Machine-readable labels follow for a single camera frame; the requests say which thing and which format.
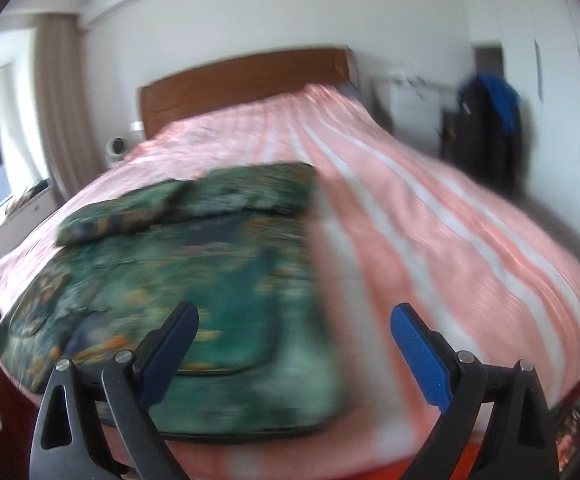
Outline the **dark clothes with blue jacket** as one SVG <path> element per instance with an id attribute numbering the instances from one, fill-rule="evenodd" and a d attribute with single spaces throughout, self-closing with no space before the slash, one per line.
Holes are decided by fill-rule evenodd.
<path id="1" fill-rule="evenodd" d="M 508 82 L 477 72 L 458 89 L 442 133 L 442 159 L 508 198 L 521 193 L 521 96 Z"/>

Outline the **white wardrobe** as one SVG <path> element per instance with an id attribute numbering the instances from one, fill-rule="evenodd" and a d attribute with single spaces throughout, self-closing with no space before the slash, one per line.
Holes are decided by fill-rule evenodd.
<path id="1" fill-rule="evenodd" d="M 503 51 L 524 120 L 525 195 L 580 240 L 580 0 L 464 0 L 470 41 Z"/>

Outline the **white drawer cabinet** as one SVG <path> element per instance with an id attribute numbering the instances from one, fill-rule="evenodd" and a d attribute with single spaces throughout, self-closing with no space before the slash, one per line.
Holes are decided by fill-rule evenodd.
<path id="1" fill-rule="evenodd" d="M 418 76 L 373 76 L 371 111 L 395 139 L 439 157 L 444 116 L 457 110 L 457 88 Z"/>

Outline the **beige curtain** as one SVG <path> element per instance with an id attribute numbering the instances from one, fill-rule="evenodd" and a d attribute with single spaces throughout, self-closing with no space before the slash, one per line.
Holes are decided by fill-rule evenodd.
<path id="1" fill-rule="evenodd" d="M 37 18 L 33 76 L 44 155 L 58 200 L 65 203 L 104 171 L 86 103 L 74 15 Z"/>

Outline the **pink striped bed sheet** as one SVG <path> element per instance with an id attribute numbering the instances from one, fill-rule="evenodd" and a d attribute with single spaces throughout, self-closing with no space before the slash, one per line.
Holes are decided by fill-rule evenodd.
<path id="1" fill-rule="evenodd" d="M 438 413 L 390 334 L 402 302 L 484 362 L 530 361 L 549 404 L 580 383 L 576 259 L 513 204 L 397 142 L 325 86 L 172 122 L 140 144 L 0 259 L 2 315 L 56 254 L 58 226 L 75 211 L 165 180 L 278 162 L 316 171 L 306 240 L 348 400 L 302 434 L 168 437 L 188 474 L 334 479 L 414 455 Z"/>

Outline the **window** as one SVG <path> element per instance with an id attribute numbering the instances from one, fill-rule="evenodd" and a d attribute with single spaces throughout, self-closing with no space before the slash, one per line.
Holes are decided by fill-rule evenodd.
<path id="1" fill-rule="evenodd" d="M 0 208 L 13 211 L 49 185 L 30 72 L 0 67 Z"/>

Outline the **green floral garment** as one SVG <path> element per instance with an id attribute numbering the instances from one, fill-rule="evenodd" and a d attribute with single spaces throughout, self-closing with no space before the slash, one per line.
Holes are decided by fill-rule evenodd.
<path id="1" fill-rule="evenodd" d="M 315 184 L 306 162 L 229 167 L 75 211 L 0 322 L 0 362 L 40 393 L 58 359 L 98 372 L 188 301 L 199 329 L 150 411 L 161 434 L 244 441 L 326 424 L 348 395 L 306 240 Z"/>

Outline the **brown wooden headboard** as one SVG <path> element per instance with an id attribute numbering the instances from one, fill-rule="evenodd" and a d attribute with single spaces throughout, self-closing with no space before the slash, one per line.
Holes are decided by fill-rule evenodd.
<path id="1" fill-rule="evenodd" d="M 355 54 L 347 47 L 306 47 L 226 58 L 140 88 L 144 135 L 150 140 L 171 122 L 297 92 L 308 84 L 355 86 L 357 81 Z"/>

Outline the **white round bedside device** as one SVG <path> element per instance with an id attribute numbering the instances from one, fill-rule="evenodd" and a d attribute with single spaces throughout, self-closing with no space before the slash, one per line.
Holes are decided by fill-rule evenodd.
<path id="1" fill-rule="evenodd" d="M 104 159 L 107 167 L 112 169 L 118 166 L 125 157 L 130 154 L 132 144 L 126 136 L 114 136 L 110 138 L 104 148 Z"/>

